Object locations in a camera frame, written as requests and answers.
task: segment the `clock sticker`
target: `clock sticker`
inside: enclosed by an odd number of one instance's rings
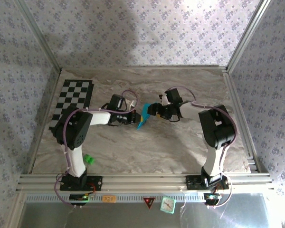
[[[175,209],[175,203],[176,200],[164,196],[161,201],[161,211],[173,214]]]

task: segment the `red triangle sticker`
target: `red triangle sticker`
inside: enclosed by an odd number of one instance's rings
[[[144,197],[143,200],[147,204],[148,208],[150,209],[153,202],[155,201],[155,197]]]

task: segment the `sticker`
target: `sticker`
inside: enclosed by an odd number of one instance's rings
[[[153,202],[155,201],[155,197],[144,197],[143,200],[147,204],[148,208],[150,209]]]
[[[103,203],[116,203],[116,196],[103,196]]]

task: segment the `patterned wallpaper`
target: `patterned wallpaper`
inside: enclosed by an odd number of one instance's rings
[[[25,0],[60,67],[226,66],[259,0]]]
[[[55,78],[14,2],[0,1],[0,227],[27,171]]]
[[[285,0],[272,1],[232,76],[258,156],[285,197]]]

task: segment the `green block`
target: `green block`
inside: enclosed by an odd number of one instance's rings
[[[86,154],[84,156],[84,160],[89,163],[90,165],[92,165],[94,163],[94,158],[92,158],[90,155]]]

